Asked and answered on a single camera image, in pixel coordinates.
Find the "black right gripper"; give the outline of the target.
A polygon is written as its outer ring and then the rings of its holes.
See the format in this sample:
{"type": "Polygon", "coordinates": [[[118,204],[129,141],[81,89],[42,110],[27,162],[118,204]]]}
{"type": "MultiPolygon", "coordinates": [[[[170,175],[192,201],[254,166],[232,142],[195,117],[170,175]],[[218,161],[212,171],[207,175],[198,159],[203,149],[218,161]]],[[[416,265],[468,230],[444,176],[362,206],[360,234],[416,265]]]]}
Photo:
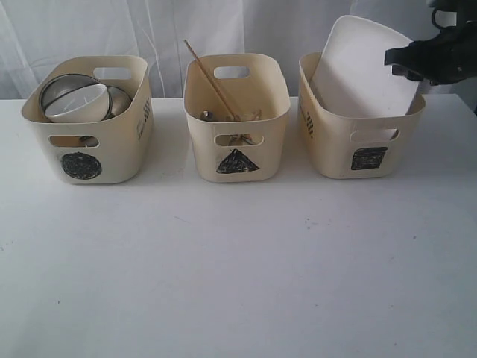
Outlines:
{"type": "Polygon", "coordinates": [[[433,85],[456,84],[476,76],[476,16],[432,15],[439,33],[426,41],[414,41],[385,52],[392,75],[433,85]]]}

